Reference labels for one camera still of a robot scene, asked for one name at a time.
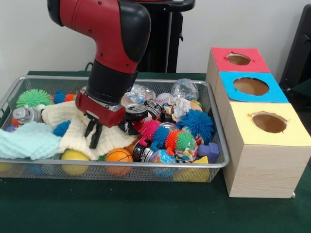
stacked wooden boxes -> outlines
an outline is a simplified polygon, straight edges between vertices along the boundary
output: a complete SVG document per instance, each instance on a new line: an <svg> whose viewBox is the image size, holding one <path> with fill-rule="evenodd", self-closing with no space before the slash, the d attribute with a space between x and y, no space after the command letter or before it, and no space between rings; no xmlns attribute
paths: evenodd
<svg viewBox="0 0 311 233"><path fill-rule="evenodd" d="M290 198L311 138L257 49L212 48L207 69L230 152L230 197Z"/></svg>

light blue towel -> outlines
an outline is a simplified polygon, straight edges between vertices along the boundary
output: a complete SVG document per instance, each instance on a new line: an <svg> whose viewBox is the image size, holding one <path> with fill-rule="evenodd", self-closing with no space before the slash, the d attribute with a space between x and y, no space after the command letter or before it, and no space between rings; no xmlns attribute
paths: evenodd
<svg viewBox="0 0 311 233"><path fill-rule="evenodd" d="M30 122L9 133L0 130L0 158L48 159L55 155L61 137L44 124Z"/></svg>

white towel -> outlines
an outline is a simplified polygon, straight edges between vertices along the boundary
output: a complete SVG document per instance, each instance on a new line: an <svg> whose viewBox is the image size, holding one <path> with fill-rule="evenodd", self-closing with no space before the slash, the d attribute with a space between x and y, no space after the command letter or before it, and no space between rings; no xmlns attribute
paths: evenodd
<svg viewBox="0 0 311 233"><path fill-rule="evenodd" d="M118 126L111 128L103 126L96 149L90 149L89 145L96 127L87 138L84 137L90 120L77 109L74 101L46 106L42 112L42 118L53 129L66 120L71 121L69 128L60 141L58 153L63 153L66 149L74 149L84 153L91 160L98 160L99 156L116 148L127 147L135 140L135 137L128 136Z"/></svg>

wire mesh basket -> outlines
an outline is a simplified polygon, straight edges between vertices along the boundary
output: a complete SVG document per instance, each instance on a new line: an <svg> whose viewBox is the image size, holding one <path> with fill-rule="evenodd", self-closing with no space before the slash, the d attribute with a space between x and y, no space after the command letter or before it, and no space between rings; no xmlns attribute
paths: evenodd
<svg viewBox="0 0 311 233"><path fill-rule="evenodd" d="M86 86L86 83L87 77L25 76L17 79L0 102L0 127L6 129L11 125L12 111L16 108L18 97L24 91L42 89L51 94L56 91L69 94L76 93ZM149 87L158 95L170 92L175 80L137 80L136 83ZM218 144L220 156L214 164L0 159L0 177L211 182L219 169L228 164L229 154L211 87L206 82L195 83L199 89L198 101L201 102L203 111L212 117L215 125L215 134L211 142Z"/></svg>

blue spiky ball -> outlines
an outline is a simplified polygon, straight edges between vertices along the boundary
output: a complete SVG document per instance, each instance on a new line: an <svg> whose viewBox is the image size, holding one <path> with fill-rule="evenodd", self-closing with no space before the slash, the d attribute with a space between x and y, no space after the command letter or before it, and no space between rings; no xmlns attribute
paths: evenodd
<svg viewBox="0 0 311 233"><path fill-rule="evenodd" d="M53 131L53 134L58 137L63 137L69 128L70 120L64 121L63 123L60 123Z"/></svg>
<svg viewBox="0 0 311 233"><path fill-rule="evenodd" d="M205 144L209 143L212 139L212 133L214 132L214 124L210 116L200 110L190 111L181 117L181 121L177 123L177 127L182 129L187 127L191 134L196 137L200 135Z"/></svg>
<svg viewBox="0 0 311 233"><path fill-rule="evenodd" d="M169 129L165 128L164 126L160 126L155 131L154 137L152 139L151 149L153 151L157 151L158 149L165 148L165 141L169 133Z"/></svg>

